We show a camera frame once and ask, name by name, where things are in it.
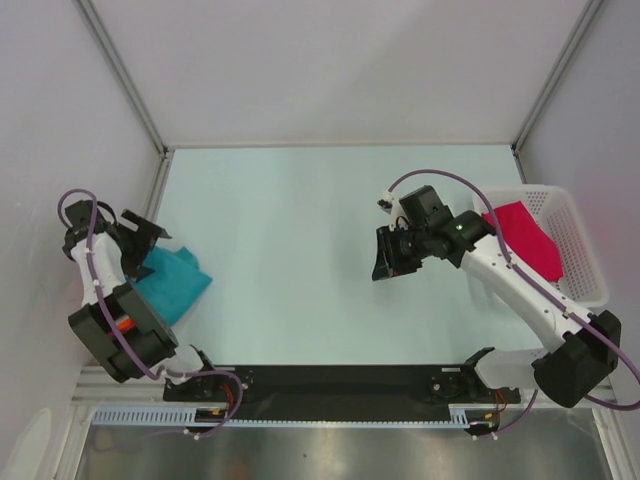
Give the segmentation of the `teal t shirt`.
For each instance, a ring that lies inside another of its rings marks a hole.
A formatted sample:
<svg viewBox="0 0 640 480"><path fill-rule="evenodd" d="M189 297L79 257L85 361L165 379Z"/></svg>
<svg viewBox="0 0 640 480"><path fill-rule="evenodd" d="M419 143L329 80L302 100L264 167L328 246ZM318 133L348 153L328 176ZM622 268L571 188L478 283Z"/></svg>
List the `teal t shirt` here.
<svg viewBox="0 0 640 480"><path fill-rule="evenodd" d="M154 247L143 266L152 272L137 280L135 288L170 327L186 315L212 283L186 247L176 251Z"/></svg>

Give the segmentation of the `white plastic mesh basket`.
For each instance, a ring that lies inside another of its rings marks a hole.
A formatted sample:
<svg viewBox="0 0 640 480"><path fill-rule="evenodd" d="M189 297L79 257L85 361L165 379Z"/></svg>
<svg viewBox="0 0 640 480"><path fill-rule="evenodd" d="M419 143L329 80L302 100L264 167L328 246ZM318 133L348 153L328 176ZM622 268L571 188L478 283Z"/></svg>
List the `white plastic mesh basket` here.
<svg viewBox="0 0 640 480"><path fill-rule="evenodd" d="M555 288L586 308L609 301L609 289L589 236L571 195L556 186L522 184L486 187L484 194L494 208L521 202L559 251L563 276Z"/></svg>

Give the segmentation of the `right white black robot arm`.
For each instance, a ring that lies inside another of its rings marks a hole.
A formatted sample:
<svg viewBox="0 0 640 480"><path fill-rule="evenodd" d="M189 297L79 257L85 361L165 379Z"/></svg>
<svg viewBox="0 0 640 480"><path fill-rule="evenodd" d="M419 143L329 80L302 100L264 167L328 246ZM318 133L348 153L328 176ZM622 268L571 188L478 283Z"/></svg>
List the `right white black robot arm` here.
<svg viewBox="0 0 640 480"><path fill-rule="evenodd" d="M376 230L375 281L416 272L435 257L481 281L536 334L539 351L490 349L461 376L463 393L484 401L502 387L538 388L572 408L618 366L621 323L609 311L595 314L563 296L502 248L496 229L466 211L437 225L382 226Z"/></svg>

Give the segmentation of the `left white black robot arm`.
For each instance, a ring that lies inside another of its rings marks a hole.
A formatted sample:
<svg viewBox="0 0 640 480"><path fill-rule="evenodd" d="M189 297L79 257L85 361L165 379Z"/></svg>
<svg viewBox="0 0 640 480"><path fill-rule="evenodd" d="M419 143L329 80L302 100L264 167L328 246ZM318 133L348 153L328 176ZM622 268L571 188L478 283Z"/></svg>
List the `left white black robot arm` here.
<svg viewBox="0 0 640 480"><path fill-rule="evenodd" d="M83 298L68 318L71 330L115 381L156 378L179 341L174 326L212 282L195 255L158 246L167 231L93 195L60 200L62 251L80 272Z"/></svg>

